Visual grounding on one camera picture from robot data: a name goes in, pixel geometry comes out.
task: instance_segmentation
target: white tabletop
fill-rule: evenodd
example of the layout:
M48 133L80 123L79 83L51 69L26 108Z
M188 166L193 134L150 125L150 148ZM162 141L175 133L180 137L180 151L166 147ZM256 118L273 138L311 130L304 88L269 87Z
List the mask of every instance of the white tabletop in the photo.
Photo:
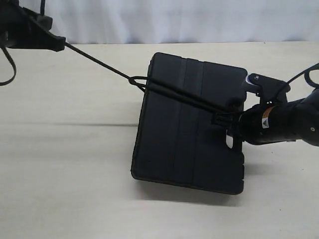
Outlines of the white tabletop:
M285 81L319 61L319 42L79 47L129 75L146 75L157 51ZM1 239L319 238L318 148L244 144L238 196L139 182L130 168L142 93L70 50L10 52L18 76L0 88ZM12 73L4 56L0 72ZM296 80L289 100L311 90Z

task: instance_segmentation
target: black plastic case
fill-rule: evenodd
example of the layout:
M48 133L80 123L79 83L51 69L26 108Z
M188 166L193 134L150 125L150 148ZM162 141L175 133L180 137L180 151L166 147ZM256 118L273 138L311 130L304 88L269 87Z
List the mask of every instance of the black plastic case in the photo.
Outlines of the black plastic case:
M244 106L242 68L156 53L148 76L228 107ZM226 130L212 115L146 91L133 153L135 179L224 194L244 189L242 142L226 144Z

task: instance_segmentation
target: black case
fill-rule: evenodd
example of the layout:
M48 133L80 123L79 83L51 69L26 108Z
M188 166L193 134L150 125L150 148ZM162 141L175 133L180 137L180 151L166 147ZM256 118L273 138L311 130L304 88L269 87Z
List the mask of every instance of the black case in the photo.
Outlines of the black case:
M243 109L242 68L156 53L148 76L207 100ZM212 115L146 91L133 153L135 179L239 194L244 189L242 142L226 144L226 130L211 124Z

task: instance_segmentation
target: white table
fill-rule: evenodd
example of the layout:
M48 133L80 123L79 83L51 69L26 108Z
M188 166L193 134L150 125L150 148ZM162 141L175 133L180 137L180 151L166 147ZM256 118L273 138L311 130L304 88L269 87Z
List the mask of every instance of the white table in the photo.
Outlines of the white table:
M129 75L145 75L157 51L282 80L319 60L319 42L79 47ZM0 88L1 239L319 238L319 148L245 144L239 196L139 182L130 167L142 93L70 50L10 52L18 76ZM11 75L4 56L0 72ZM296 80L289 100L311 90Z

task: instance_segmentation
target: white curtain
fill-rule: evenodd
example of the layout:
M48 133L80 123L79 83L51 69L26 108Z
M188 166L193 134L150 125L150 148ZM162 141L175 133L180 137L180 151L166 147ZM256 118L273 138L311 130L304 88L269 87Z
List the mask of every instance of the white curtain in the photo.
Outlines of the white curtain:
M39 12L40 0L20 0ZM71 43L319 40L319 0L46 0Z

